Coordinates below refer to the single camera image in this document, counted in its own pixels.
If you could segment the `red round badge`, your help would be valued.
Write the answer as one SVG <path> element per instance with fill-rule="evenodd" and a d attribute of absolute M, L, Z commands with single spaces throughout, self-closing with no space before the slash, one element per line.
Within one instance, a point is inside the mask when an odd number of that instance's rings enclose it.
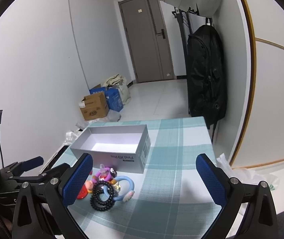
<path fill-rule="evenodd" d="M 94 182 L 92 180 L 87 180 L 76 198 L 78 200 L 84 199 L 88 194 L 91 194 L 93 192 L 93 187 Z"/>

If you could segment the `purple cartoon keychain toy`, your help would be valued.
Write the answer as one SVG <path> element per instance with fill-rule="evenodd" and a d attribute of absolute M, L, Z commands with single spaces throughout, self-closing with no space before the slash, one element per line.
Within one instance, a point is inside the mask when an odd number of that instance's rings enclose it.
<path fill-rule="evenodd" d="M 111 181 L 117 177 L 117 171 L 113 167 L 106 167 L 104 164 L 100 165 L 100 170 L 92 176 L 92 182 L 97 183 L 100 180 Z"/>

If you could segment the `grey phone box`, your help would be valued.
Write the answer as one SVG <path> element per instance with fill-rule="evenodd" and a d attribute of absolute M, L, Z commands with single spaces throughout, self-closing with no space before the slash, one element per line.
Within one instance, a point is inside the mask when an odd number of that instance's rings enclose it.
<path fill-rule="evenodd" d="M 90 154 L 94 168 L 103 164 L 119 172 L 142 174 L 150 138 L 146 125 L 87 127 L 70 149 L 77 159 L 84 153 Z"/>

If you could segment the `white plastic bag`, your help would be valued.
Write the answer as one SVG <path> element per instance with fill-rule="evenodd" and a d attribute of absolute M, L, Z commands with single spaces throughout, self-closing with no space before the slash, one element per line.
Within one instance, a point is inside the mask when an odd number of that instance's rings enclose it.
<path fill-rule="evenodd" d="M 221 168 L 229 178 L 236 177 L 242 183 L 254 185 L 259 184 L 261 181 L 265 181 L 269 185 L 270 190 L 275 190 L 279 186 L 280 180 L 273 174 L 258 174 L 255 170 L 247 168 L 232 169 L 224 154 L 221 154 L 216 161 L 217 166 Z"/>

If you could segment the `teal plaid tablecloth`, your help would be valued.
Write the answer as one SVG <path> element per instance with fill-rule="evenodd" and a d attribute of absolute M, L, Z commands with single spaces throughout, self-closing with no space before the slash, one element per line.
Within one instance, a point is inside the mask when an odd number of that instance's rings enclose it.
<path fill-rule="evenodd" d="M 201 238 L 220 207 L 215 205 L 196 167 L 206 154 L 214 161 L 202 117 L 146 121 L 150 151 L 143 174 L 131 174 L 135 193 L 107 212 L 97 212 L 90 198 L 69 211 L 89 238 Z"/>

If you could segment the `clear plastic bag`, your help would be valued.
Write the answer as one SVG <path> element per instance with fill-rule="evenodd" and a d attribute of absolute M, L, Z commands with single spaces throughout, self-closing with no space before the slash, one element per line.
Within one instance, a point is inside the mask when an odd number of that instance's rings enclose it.
<path fill-rule="evenodd" d="M 76 123 L 76 127 L 79 129 L 84 130 L 87 126 L 93 124 L 93 123 L 106 123 L 106 122 L 118 122 L 121 119 L 121 114 L 114 110 L 109 110 L 109 113 L 106 117 L 97 118 L 93 120 L 81 120 Z"/>

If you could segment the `brown cardboard box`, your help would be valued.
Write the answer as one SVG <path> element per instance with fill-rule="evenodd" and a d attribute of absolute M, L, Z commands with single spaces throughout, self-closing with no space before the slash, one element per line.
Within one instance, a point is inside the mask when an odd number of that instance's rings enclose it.
<path fill-rule="evenodd" d="M 85 96 L 79 103 L 79 108 L 85 121 L 104 118 L 109 113 L 109 107 L 104 92 Z"/>

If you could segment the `blue cardboard box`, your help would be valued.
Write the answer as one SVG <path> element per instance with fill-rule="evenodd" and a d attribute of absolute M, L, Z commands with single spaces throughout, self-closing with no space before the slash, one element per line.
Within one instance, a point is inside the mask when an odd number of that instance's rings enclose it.
<path fill-rule="evenodd" d="M 110 110 L 120 112 L 123 109 L 122 99 L 119 90 L 110 87 L 94 87 L 89 90 L 90 94 L 103 92 Z"/>

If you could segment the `black backpack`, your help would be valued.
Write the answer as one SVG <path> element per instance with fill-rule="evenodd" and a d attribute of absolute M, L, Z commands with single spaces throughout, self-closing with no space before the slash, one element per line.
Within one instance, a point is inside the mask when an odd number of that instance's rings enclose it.
<path fill-rule="evenodd" d="M 200 26 L 187 41 L 188 107 L 207 127 L 226 115 L 226 66 L 222 40 L 210 25 Z"/>

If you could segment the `white sack with cloth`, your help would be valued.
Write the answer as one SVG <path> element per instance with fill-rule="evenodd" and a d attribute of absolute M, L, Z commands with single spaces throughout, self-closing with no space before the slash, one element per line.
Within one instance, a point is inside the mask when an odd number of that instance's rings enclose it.
<path fill-rule="evenodd" d="M 120 97 L 124 105 L 127 105 L 131 101 L 131 94 L 127 86 L 127 80 L 122 75 L 116 74 L 109 77 L 103 83 L 103 86 L 106 88 L 117 89 L 120 93 Z"/>

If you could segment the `grey door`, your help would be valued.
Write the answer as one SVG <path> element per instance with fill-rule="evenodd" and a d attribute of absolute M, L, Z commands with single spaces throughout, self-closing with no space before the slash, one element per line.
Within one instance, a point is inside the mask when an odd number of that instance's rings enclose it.
<path fill-rule="evenodd" d="M 138 83 L 173 80 L 174 70 L 159 0 L 119 2 L 126 40 Z"/>

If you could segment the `black coat rack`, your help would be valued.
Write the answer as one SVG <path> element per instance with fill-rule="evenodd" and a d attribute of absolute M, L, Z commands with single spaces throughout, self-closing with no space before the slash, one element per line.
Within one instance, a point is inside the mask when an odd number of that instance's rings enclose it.
<path fill-rule="evenodd" d="M 182 45 L 186 63 L 188 111 L 192 117 L 213 119 L 218 111 L 217 86 L 213 73 L 218 63 L 218 43 L 220 42 L 212 19 L 206 18 L 205 24 L 187 36 L 184 23 L 190 26 L 190 20 L 183 19 L 183 11 L 175 12 L 181 30 Z"/>

